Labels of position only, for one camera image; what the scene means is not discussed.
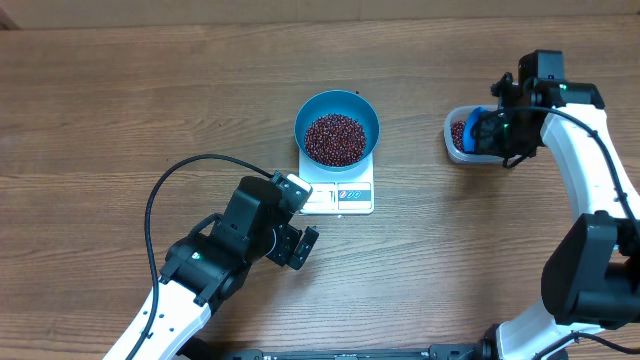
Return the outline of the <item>blue plastic measuring scoop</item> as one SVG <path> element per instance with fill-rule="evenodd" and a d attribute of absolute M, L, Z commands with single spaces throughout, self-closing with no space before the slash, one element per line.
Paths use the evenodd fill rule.
<path fill-rule="evenodd" d="M 476 107 L 468 116 L 464 128 L 463 128 L 463 132 L 462 132 L 462 137 L 461 137 L 461 141 L 462 141 L 462 151 L 464 153 L 467 154 L 475 154 L 475 147 L 476 147 L 476 138 L 474 135 L 474 126 L 478 123 L 478 121 L 480 120 L 480 117 L 484 114 L 487 113 L 487 110 L 483 107 Z"/>

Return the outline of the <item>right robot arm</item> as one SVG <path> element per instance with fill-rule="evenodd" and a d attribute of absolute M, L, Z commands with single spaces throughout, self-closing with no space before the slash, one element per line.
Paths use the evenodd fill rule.
<path fill-rule="evenodd" d="M 567 345 L 639 320 L 639 194 L 607 128 L 605 103 L 591 83 L 566 80 L 559 51 L 523 56 L 518 73 L 491 87 L 494 111 L 467 119 L 462 149 L 499 157 L 511 169 L 550 150 L 574 224 L 546 262 L 540 299 L 498 325 L 492 359 L 548 359 Z"/>

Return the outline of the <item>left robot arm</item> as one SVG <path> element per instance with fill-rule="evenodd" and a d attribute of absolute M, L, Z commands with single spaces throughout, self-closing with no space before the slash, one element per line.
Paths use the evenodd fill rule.
<path fill-rule="evenodd" d="M 172 245 L 158 285 L 107 352 L 109 359 L 183 359 L 189 340 L 266 257 L 300 269 L 318 233 L 290 225 L 312 187 L 294 174 L 241 179 L 224 213 L 212 214 Z"/>

